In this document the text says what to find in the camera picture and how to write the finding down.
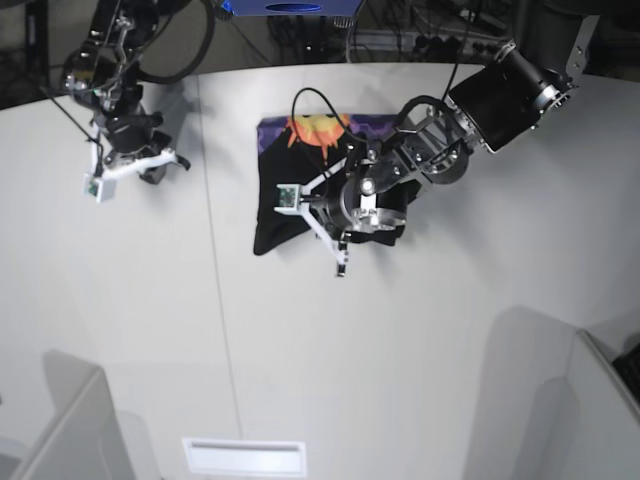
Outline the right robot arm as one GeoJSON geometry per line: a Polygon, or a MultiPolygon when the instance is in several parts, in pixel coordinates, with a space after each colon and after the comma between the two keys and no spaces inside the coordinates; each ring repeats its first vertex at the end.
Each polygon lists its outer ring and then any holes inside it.
{"type": "Polygon", "coordinates": [[[146,51],[162,35],[159,25],[181,10],[179,1],[100,1],[86,39],[63,66],[61,88],[92,113],[92,167],[86,191],[98,197],[109,184],[136,175],[156,185],[171,164],[191,163],[171,147],[161,131],[163,114],[142,105],[143,84],[172,85],[191,75],[213,40],[216,5],[204,1],[205,30],[193,59],[172,75],[150,74],[140,67],[146,51]]]}

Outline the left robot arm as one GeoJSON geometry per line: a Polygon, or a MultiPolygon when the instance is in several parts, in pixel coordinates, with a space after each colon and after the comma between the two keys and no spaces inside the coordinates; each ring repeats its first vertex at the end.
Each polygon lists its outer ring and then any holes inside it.
{"type": "Polygon", "coordinates": [[[438,100],[420,95],[389,133],[366,140],[313,207],[315,231],[349,243],[394,244],[423,185],[458,181],[476,146],[496,153],[571,98],[608,1],[517,1],[512,38],[479,72],[438,100]]]}

